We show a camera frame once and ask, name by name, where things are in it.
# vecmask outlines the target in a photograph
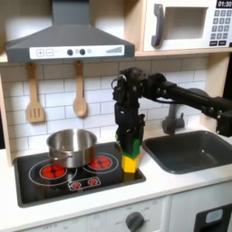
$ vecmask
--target wooden utensil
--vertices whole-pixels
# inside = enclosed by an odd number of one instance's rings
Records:
[[[76,62],[76,99],[73,103],[73,110],[78,117],[83,117],[87,113],[87,104],[83,98],[83,64]]]
[[[26,65],[26,70],[29,78],[29,88],[31,102],[26,109],[26,117],[29,122],[38,122],[44,120],[44,109],[37,99],[37,88],[35,80],[35,69],[36,66],[33,63]]]

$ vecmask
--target white countertop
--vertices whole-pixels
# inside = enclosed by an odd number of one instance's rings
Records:
[[[202,127],[195,126],[194,129],[187,128],[181,132],[202,129]],[[161,135],[163,133],[159,131],[156,132],[155,136],[153,134],[152,137]],[[147,180],[139,184],[60,200],[36,207],[19,208],[17,205],[14,168],[7,167],[5,151],[0,150],[0,231],[17,231],[37,227],[232,179],[232,164],[184,175],[170,174],[161,169],[144,150],[141,150],[140,170]]]

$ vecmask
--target red burner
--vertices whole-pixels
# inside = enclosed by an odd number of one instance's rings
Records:
[[[56,179],[56,178],[60,178],[61,176],[63,176],[65,171],[66,170],[64,168],[61,168],[55,164],[52,164],[52,165],[48,165],[42,168],[41,175],[44,178]]]
[[[99,156],[90,164],[90,167],[93,169],[107,169],[111,163],[111,159]]]

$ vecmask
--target stovetop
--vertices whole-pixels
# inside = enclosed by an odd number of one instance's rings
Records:
[[[15,159],[19,207],[31,207],[145,181],[139,169],[134,174],[122,170],[121,154],[115,142],[99,144],[96,151],[96,159],[78,169],[54,165],[47,153]]]

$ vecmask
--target hood control panel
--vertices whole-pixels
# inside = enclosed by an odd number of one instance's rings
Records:
[[[29,53],[32,60],[123,56],[125,54],[125,46],[119,44],[74,47],[31,47]]]

